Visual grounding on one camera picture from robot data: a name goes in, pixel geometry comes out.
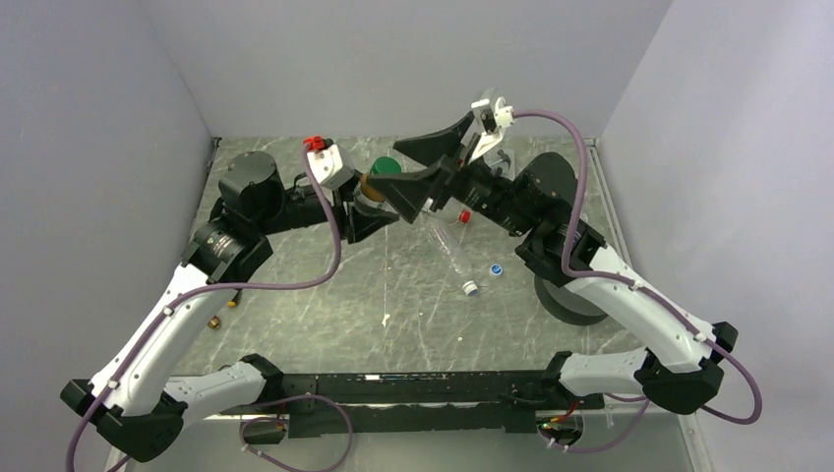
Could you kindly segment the brown bottle green cap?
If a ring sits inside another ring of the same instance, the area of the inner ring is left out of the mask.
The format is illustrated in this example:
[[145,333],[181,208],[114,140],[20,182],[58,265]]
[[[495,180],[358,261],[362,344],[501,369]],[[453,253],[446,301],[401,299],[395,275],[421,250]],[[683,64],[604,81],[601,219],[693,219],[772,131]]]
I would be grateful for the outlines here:
[[354,191],[355,201],[366,207],[395,212],[386,198],[368,183],[368,178],[373,176],[369,174],[369,170],[360,176],[359,185]]

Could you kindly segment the red label clear bottle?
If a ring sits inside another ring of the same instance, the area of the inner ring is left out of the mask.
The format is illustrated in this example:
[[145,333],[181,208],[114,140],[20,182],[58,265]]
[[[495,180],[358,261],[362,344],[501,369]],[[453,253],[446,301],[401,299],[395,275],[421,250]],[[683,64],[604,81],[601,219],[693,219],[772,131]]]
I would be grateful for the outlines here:
[[464,206],[447,205],[438,210],[424,209],[423,213],[447,224],[467,224],[471,218],[471,211]]

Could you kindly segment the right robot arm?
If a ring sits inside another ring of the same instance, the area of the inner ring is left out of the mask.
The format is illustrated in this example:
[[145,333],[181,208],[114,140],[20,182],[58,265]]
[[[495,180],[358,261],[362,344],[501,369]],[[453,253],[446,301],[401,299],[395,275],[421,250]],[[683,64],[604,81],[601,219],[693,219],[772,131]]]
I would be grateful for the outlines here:
[[513,179],[495,175],[465,144],[474,122],[396,142],[419,162],[412,173],[378,174],[370,186],[407,220],[424,208],[456,200],[512,236],[516,254],[536,277],[582,299],[617,321],[642,342],[620,354],[557,353],[542,380],[548,404],[565,408],[597,393],[642,394],[666,410],[688,415],[719,392],[737,330],[686,313],[637,274],[605,237],[582,221],[586,174],[556,152],[534,157]]

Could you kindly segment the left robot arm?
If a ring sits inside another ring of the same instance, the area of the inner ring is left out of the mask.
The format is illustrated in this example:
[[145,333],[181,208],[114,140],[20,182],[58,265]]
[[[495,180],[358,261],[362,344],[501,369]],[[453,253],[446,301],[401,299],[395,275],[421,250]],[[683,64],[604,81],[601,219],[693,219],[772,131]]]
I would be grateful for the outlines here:
[[191,380],[173,376],[208,322],[252,288],[252,275],[271,257],[270,235],[328,223],[337,244],[353,244],[397,221],[362,195],[350,163],[312,152],[309,164],[311,175],[285,188],[270,154],[235,156],[219,180],[208,222],[148,317],[101,371],[63,388],[62,400],[128,458],[157,458],[185,428],[223,410],[250,405],[268,413],[280,404],[284,375],[258,354]]

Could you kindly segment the clear unlabeled plastic bottle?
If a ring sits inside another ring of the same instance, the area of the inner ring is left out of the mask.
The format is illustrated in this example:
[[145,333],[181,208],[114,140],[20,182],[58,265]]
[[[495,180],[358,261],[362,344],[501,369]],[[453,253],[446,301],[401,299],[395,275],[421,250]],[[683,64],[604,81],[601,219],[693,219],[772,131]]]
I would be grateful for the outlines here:
[[461,291],[466,296],[478,295],[479,286],[475,281],[472,262],[449,226],[438,218],[424,214],[422,229],[455,273]]

